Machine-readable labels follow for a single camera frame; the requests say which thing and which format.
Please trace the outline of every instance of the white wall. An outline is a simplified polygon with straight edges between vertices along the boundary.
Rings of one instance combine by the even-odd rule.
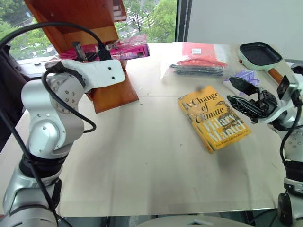
[[[303,0],[193,0],[187,41],[260,41],[303,60]]]

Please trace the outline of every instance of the yellow book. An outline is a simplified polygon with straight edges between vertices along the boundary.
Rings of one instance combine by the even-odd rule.
[[[251,133],[212,86],[180,97],[178,104],[210,153]]]

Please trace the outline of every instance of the wooden stand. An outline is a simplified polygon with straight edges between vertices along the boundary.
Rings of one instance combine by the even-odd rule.
[[[126,19],[122,0],[24,0],[38,22],[66,21],[84,26],[103,42],[117,40],[115,21]],[[58,53],[72,49],[72,41],[94,44],[89,34],[70,27],[46,27],[43,31]],[[126,62],[121,62],[125,71]],[[96,113],[139,100],[125,71],[125,81],[90,93]]]

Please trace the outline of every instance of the frying pan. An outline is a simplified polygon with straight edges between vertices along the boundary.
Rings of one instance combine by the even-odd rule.
[[[238,52],[239,62],[250,70],[267,71],[280,84],[283,76],[274,69],[282,60],[281,55],[270,45],[262,42],[242,44]]]

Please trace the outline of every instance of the table surface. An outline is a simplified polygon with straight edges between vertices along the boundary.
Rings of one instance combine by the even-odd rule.
[[[97,130],[74,145],[60,175],[58,212],[64,216],[119,216],[199,213],[274,208],[283,192],[285,171],[279,156],[281,139],[265,124],[251,124],[246,138],[210,154],[177,105],[177,98],[211,85],[222,96],[232,94],[222,78],[168,75],[160,79],[161,55],[169,44],[150,44],[148,58],[127,64],[140,98],[96,114],[84,96],[79,111]],[[234,72],[239,46],[222,47]],[[291,73],[282,61],[276,69]],[[277,84],[259,71],[261,86],[273,94]],[[28,137],[29,114],[17,125]],[[0,154],[0,202],[21,150],[11,136]]]

